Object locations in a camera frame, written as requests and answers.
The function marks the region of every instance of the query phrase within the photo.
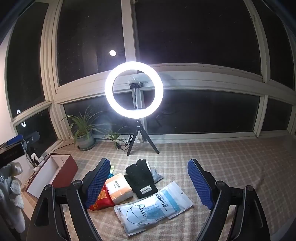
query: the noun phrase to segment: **wall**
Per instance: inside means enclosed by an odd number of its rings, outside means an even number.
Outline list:
[[[8,32],[5,39],[0,45],[0,144],[8,141],[9,139],[17,135],[11,123],[5,88],[5,59],[11,32],[12,29]],[[19,162],[22,166],[23,173],[21,175],[18,175],[17,178],[22,182],[22,185],[24,185],[26,180],[33,173],[33,167],[30,165],[25,156],[21,156],[15,161]],[[31,218],[32,207],[26,199],[24,199],[24,204],[24,212],[29,218]]]

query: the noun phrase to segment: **plant pot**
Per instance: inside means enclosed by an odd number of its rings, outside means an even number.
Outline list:
[[[80,150],[89,149],[90,147],[94,146],[96,140],[93,138],[92,133],[89,133],[89,136],[87,134],[77,137],[76,144],[78,145],[78,148]]]

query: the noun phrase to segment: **ring light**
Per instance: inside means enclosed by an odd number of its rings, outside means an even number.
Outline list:
[[[155,86],[155,97],[151,105],[149,105],[147,108],[141,109],[141,110],[127,110],[121,107],[115,100],[113,96],[114,81],[118,75],[120,75],[122,72],[126,70],[142,71],[143,73],[147,74],[148,77],[152,80]],[[144,118],[146,116],[151,115],[159,107],[163,99],[163,83],[158,73],[153,68],[141,62],[130,61],[130,62],[122,63],[117,67],[115,67],[113,70],[111,70],[110,74],[106,79],[105,94],[110,106],[118,114],[128,118],[132,118],[132,119],[140,119],[140,118]]]

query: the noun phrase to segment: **floor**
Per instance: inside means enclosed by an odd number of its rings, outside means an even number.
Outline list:
[[[115,165],[114,173],[124,172],[125,167],[139,158],[147,159],[150,166],[164,176],[157,184],[158,189],[175,181],[194,204],[193,208],[179,216],[131,238],[125,235],[113,208],[90,211],[90,217],[103,240],[195,240],[209,211],[201,204],[187,174],[186,166],[190,158],[196,158],[205,170],[229,186],[243,188],[252,185],[259,196],[272,235],[296,213],[296,190],[293,185],[287,185],[296,178],[295,142],[291,137],[281,137],[157,144],[160,154],[156,154],[149,144],[137,143],[130,156],[126,156],[122,150],[115,150],[112,143],[98,142],[92,150],[86,152],[79,151],[73,145],[57,152],[71,154],[75,159],[78,172],[74,179],[82,179],[103,157]],[[29,194],[24,195],[34,207],[37,200]],[[227,237],[233,210],[231,208],[229,211],[221,240]],[[67,206],[64,213],[72,240],[78,240]]]

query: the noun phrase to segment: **red box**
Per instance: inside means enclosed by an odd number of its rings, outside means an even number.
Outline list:
[[[43,188],[52,184],[54,188],[69,186],[78,170],[71,155],[50,155],[29,183],[26,192],[39,198]]]

